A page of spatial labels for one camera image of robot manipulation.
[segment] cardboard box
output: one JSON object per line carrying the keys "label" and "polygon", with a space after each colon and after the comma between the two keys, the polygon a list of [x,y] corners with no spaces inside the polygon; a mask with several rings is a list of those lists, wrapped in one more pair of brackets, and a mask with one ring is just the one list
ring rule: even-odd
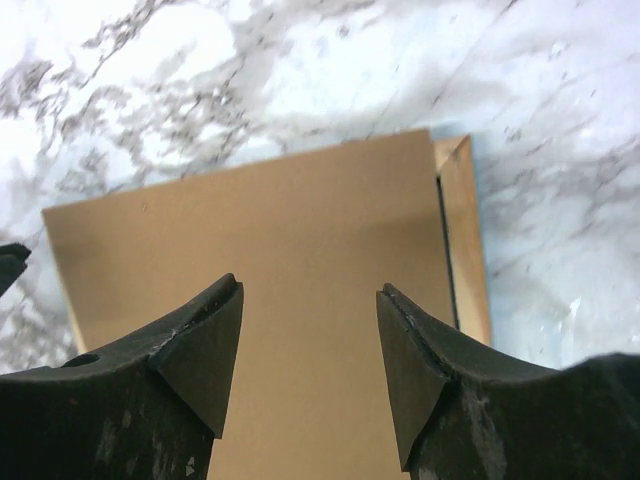
{"label": "cardboard box", "polygon": [[103,345],[233,272],[244,318],[210,478],[405,478],[375,292],[455,322],[434,155],[416,131],[46,210],[79,339]]}

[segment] marble surface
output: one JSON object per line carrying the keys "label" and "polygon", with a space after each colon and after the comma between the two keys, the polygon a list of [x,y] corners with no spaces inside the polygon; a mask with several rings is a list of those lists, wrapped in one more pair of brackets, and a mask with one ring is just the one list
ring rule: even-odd
{"label": "marble surface", "polygon": [[495,346],[640,351],[640,3],[6,0],[0,372],[75,347],[43,207],[401,129],[471,132]]}

